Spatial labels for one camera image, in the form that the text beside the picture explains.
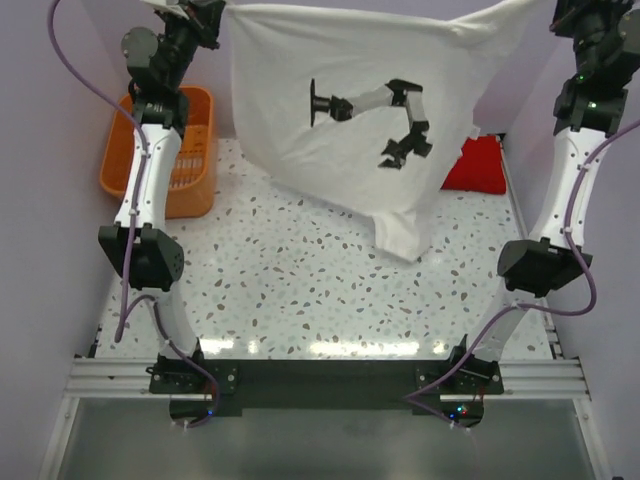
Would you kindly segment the white t shirt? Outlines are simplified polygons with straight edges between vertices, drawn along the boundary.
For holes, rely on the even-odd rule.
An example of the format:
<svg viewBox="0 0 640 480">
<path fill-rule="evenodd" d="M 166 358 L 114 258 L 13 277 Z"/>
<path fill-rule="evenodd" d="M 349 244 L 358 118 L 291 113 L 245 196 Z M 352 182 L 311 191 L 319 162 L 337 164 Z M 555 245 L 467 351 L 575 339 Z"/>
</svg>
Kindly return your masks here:
<svg viewBox="0 0 640 480">
<path fill-rule="evenodd" d="M 474 110 L 535 10 L 502 1 L 452 20 L 231 5 L 234 127 L 274 180 L 372 219 L 377 248 L 413 262 Z"/>
</svg>

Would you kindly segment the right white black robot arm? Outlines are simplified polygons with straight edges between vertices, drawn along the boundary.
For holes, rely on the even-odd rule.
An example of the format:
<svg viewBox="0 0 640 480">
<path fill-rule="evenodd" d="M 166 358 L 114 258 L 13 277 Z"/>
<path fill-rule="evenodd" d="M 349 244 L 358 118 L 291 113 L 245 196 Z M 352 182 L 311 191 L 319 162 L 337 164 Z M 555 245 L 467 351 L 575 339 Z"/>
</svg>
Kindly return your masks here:
<svg viewBox="0 0 640 480">
<path fill-rule="evenodd" d="M 546 309 L 541 299 L 580 277 L 595 284 L 584 223 L 609 145 L 626 132 L 620 123 L 639 69 L 639 10 L 631 1 L 560 1 L 550 30 L 572 40 L 576 65 L 554 104 L 551 177 L 527 238 L 507 242 L 500 253 L 501 281 L 479 331 L 451 352 L 445 379 L 459 393 L 495 373 L 525 314 Z"/>
</svg>

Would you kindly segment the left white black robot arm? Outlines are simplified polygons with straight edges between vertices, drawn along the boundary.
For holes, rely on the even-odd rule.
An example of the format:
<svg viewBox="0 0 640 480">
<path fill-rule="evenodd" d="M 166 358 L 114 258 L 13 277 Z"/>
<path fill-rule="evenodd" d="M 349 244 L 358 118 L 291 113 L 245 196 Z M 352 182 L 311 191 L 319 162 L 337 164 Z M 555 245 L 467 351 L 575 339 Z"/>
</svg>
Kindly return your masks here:
<svg viewBox="0 0 640 480">
<path fill-rule="evenodd" d="M 153 1 L 164 30 L 135 27 L 124 35 L 121 51 L 130 75 L 133 126 L 132 162 L 120 209 L 98 241 L 122 281 L 115 339 L 123 337 L 128 316 L 150 304 L 159 338 L 160 362 L 178 361 L 173 382 L 185 392 L 200 390 L 207 368 L 183 306 L 180 279 L 184 250 L 165 231 L 170 177 L 182 147 L 189 100 L 180 89 L 195 54 L 216 50 L 225 9 L 223 1 Z"/>
</svg>

